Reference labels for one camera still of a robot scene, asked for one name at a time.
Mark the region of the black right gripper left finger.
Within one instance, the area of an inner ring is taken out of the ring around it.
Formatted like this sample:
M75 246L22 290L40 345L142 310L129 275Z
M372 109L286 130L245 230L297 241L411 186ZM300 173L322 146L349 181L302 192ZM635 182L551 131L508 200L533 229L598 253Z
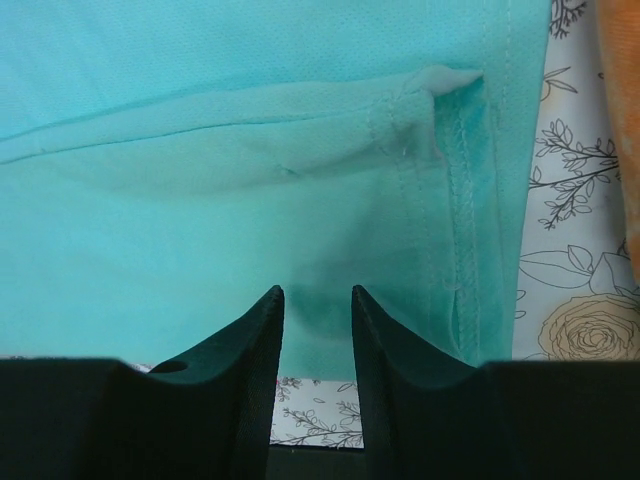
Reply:
M149 372L116 359L1 364L5 479L261 479L285 296Z

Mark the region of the teal t-shirt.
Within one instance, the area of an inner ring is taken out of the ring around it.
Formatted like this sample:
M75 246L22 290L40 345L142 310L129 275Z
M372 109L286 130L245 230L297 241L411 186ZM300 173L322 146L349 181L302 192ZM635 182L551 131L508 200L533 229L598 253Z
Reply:
M512 353L547 1L5 1L1 351L156 363L286 295L350 380L351 289Z

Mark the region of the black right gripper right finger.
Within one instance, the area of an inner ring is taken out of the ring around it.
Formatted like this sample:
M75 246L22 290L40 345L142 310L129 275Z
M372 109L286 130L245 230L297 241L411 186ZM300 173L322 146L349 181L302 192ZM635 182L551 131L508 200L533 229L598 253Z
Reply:
M352 337L372 479L635 479L639 366L469 366L393 319L361 286Z

